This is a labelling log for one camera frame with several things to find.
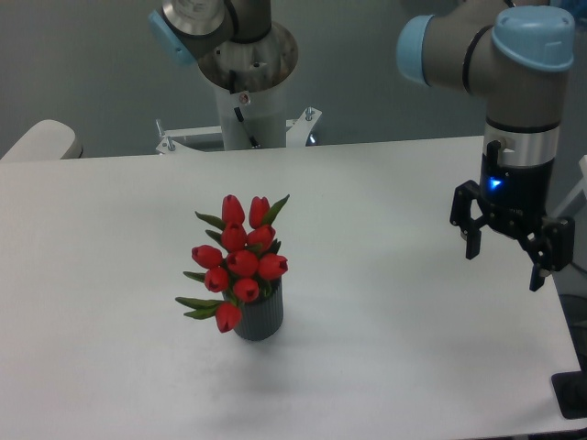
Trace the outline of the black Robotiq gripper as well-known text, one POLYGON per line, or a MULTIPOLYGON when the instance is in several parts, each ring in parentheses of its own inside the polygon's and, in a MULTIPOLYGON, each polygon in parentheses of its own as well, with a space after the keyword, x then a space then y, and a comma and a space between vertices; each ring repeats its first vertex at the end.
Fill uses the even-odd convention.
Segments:
POLYGON ((449 217, 466 242, 466 259, 479 255, 484 226, 522 239, 520 245, 533 263, 532 292, 539 290, 552 272, 569 265, 574 255, 575 221, 567 216, 545 216, 553 165, 550 160, 532 167, 502 166, 483 155, 479 185, 466 181, 455 189, 449 217), (476 200, 482 210, 479 219, 471 216, 476 200))

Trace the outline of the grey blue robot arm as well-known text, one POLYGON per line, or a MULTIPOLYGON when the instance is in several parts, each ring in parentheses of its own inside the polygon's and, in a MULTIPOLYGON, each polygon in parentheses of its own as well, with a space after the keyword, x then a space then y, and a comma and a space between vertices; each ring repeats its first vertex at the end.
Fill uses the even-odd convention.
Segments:
MULTIPOLYGON (((165 1, 151 31, 178 63, 196 63, 216 90, 226 149, 302 147, 320 114, 285 124, 282 85, 298 48, 267 1, 165 1)), ((481 175, 454 192, 450 222, 481 249, 482 229, 517 241, 533 268, 529 287, 573 259, 574 223, 548 214, 575 23, 547 1, 466 1, 447 16, 417 16, 400 33, 396 64, 407 79, 486 101, 481 175)))

